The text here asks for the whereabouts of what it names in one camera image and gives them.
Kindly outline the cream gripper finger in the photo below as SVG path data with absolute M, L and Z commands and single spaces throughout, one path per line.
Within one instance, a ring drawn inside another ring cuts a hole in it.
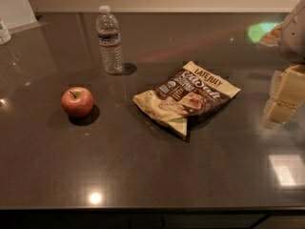
M 269 99 L 263 110 L 262 125 L 267 129 L 275 129 L 285 124 L 295 113 L 295 109 L 287 104 L 277 102 L 275 94 L 279 88 L 282 72 L 275 71 L 272 76 Z
M 299 107 L 305 101 L 305 66 L 292 66 L 285 70 L 277 99 L 289 106 Z

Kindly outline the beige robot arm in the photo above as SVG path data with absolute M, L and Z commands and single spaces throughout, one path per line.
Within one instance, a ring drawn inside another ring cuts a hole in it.
M 284 72 L 274 72 L 263 111 L 263 126 L 274 129 L 285 124 L 305 102 L 305 0 L 300 0 L 259 43 L 278 46 L 280 55 L 291 63 Z

